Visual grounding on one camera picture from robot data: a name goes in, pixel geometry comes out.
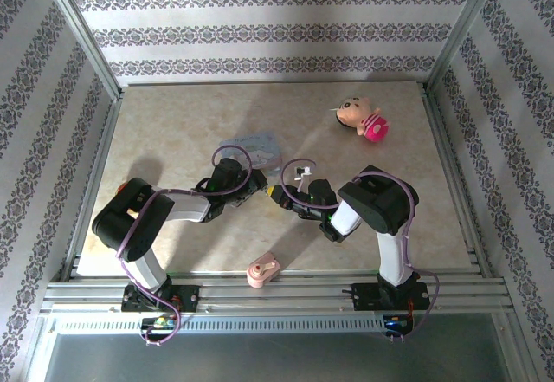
striped wallpaper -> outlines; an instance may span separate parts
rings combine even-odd
[[[554,380],[552,0],[486,0],[436,95],[488,261]]]
[[[111,100],[53,0],[0,0],[0,381],[20,380]]]
[[[122,85],[424,81],[466,0],[75,0]]]

beige marble floor panel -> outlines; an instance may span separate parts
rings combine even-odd
[[[380,144],[342,127],[328,111],[344,98],[365,95],[391,124]],[[469,267],[415,82],[130,87],[93,216],[131,177],[163,187],[193,187],[211,174],[210,156],[220,141],[264,131],[275,133],[284,160],[315,159],[314,177],[328,178],[334,190],[369,164],[411,183],[421,201],[410,233],[414,265]],[[377,236],[367,225],[344,242],[331,243],[316,222],[301,221],[262,193],[238,209],[225,209],[211,223],[166,223],[153,248],[169,272],[244,270],[267,250],[289,269],[379,267]],[[78,272],[122,275],[113,257],[114,251],[89,231]]]

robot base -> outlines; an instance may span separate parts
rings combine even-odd
[[[430,304],[429,293],[425,282],[417,282],[419,275],[412,276],[402,285],[392,286],[380,275],[377,282],[366,282],[351,285],[355,311],[399,311],[409,310],[409,302],[413,310],[427,310]]]
[[[198,307],[200,287],[197,285],[168,285],[161,288],[164,300],[178,305],[181,313],[195,313]],[[151,300],[141,293],[133,284],[125,287],[121,302],[122,313],[147,313],[152,311],[171,311],[164,304]]]

gray metal floor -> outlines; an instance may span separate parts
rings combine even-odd
[[[59,335],[47,381],[506,381],[489,314],[432,315],[404,345],[365,334]]]

pink cup toy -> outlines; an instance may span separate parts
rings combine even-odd
[[[266,252],[250,265],[246,271],[248,284],[261,288],[266,282],[273,280],[280,273],[279,261],[271,252]]]
[[[356,128],[371,142],[379,142],[389,131],[389,122],[381,116],[381,109],[371,110],[369,98],[350,98],[332,111],[337,111],[337,120],[341,125]]]

